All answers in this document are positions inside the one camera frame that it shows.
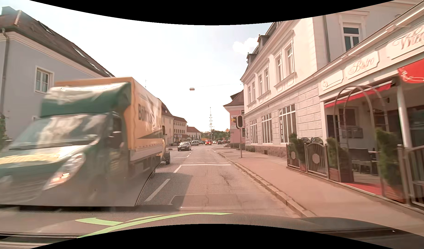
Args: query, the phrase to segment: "truck headlight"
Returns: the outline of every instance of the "truck headlight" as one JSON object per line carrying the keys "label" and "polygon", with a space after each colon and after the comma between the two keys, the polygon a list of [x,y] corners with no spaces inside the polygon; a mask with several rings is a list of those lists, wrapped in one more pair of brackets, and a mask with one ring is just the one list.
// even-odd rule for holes
{"label": "truck headlight", "polygon": [[43,190],[50,189],[71,179],[80,169],[85,161],[84,154],[76,154],[71,156],[54,175],[49,179],[49,182],[44,186]]}

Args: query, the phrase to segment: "black car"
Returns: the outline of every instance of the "black car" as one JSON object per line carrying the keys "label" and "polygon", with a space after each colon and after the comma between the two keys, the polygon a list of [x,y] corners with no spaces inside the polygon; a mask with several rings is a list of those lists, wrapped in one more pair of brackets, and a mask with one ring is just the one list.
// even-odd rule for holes
{"label": "black car", "polygon": [[178,145],[178,151],[189,151],[191,150],[191,146],[189,142],[181,142]]}

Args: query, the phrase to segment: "sky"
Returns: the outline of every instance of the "sky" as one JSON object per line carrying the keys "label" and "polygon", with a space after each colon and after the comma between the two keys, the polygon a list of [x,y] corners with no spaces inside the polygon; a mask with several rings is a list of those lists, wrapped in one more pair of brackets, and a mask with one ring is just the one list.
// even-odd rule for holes
{"label": "sky", "polygon": [[271,23],[158,24],[95,15],[29,0],[0,0],[75,43],[117,77],[132,76],[189,126],[229,127],[223,105],[243,89],[246,56]]}

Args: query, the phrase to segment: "cloud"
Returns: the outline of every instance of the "cloud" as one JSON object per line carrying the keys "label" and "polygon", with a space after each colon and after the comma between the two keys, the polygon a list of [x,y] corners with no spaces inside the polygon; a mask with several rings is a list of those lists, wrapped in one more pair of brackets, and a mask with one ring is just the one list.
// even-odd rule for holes
{"label": "cloud", "polygon": [[248,38],[244,43],[234,42],[232,48],[235,52],[240,54],[248,54],[253,51],[254,48],[258,46],[257,38]]}

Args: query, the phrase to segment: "traffic light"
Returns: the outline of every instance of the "traffic light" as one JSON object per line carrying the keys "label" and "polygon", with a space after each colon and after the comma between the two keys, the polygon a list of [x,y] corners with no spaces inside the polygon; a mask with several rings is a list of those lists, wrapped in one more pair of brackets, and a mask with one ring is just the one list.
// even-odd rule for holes
{"label": "traffic light", "polygon": [[238,115],[238,116],[236,117],[236,119],[237,119],[237,121],[236,121],[237,129],[241,129],[241,128],[243,128],[243,127],[244,127],[244,124],[243,124],[243,118],[242,118],[242,115]]}

